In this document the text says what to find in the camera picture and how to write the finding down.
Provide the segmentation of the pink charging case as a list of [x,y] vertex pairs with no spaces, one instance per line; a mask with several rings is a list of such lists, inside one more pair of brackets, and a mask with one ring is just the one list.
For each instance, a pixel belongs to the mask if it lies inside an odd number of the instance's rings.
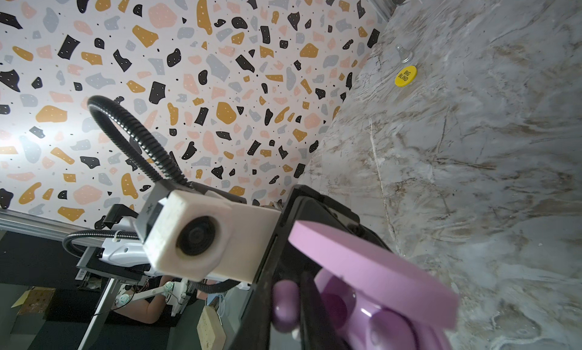
[[295,222],[290,243],[321,266],[315,286],[353,349],[449,349],[459,297],[421,268],[362,238]]

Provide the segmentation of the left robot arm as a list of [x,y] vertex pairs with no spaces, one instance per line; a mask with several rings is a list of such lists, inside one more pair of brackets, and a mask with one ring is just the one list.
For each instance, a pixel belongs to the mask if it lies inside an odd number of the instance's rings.
[[105,218],[99,247],[65,248],[79,256],[79,268],[116,279],[171,275],[192,281],[235,280],[252,283],[263,258],[286,225],[315,221],[359,236],[380,247],[385,243],[361,225],[358,215],[307,186],[296,186],[304,207],[295,213],[248,205],[244,198],[196,184],[156,183],[141,212],[115,205]]

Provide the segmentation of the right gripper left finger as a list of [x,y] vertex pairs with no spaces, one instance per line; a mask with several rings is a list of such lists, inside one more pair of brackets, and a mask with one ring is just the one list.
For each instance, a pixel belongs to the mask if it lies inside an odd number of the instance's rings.
[[273,285],[279,260],[265,263],[253,284],[253,292],[230,349],[266,350],[270,347]]

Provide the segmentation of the person forearm outside cell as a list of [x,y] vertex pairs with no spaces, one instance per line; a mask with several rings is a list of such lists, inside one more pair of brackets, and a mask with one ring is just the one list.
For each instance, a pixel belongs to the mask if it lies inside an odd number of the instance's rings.
[[[180,280],[172,276],[155,277],[149,279],[148,283],[143,287],[123,286],[118,294],[125,295],[128,299],[131,299],[136,291],[142,292],[150,288],[158,288],[168,282],[178,283]],[[112,310],[118,315],[142,324],[175,327],[180,316],[171,315],[173,307],[169,305],[170,297],[169,294],[161,293],[153,297],[134,300],[124,305],[116,299],[112,305]]]

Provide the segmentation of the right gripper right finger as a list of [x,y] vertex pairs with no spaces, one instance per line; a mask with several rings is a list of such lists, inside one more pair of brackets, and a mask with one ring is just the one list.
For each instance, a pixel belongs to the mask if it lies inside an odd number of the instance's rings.
[[302,349],[341,350],[348,349],[336,334],[324,306],[314,276],[303,272],[299,282],[300,335]]

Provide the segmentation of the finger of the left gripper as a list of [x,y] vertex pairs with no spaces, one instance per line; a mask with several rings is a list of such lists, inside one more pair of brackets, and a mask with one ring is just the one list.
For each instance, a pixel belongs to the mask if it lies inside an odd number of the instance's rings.
[[325,224],[381,248],[389,248],[377,233],[361,223],[359,215],[350,208],[309,186],[296,185],[283,204],[282,213],[274,228],[273,237],[276,239],[277,254],[274,277],[300,277],[304,272],[315,276],[321,270],[321,265],[287,242],[296,221]]

